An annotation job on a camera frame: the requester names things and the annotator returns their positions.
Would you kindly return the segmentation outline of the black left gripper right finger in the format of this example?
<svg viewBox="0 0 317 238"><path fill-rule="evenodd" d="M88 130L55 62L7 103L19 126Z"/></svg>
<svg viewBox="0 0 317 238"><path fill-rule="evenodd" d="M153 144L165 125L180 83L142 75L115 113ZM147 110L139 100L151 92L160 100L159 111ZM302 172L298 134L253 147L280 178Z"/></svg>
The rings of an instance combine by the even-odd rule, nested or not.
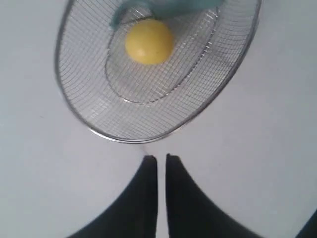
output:
<svg viewBox="0 0 317 238"><path fill-rule="evenodd" d="M171 238L259 238L218 208L176 155L166 155L165 194Z"/></svg>

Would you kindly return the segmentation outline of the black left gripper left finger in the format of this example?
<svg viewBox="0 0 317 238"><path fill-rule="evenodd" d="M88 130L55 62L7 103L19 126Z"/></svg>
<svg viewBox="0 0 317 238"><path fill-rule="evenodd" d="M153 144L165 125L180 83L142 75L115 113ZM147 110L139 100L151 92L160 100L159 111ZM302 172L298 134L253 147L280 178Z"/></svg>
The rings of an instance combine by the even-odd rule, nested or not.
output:
<svg viewBox="0 0 317 238"><path fill-rule="evenodd" d="M158 167L152 155L143 158L119 197L71 238L154 238L158 218Z"/></svg>

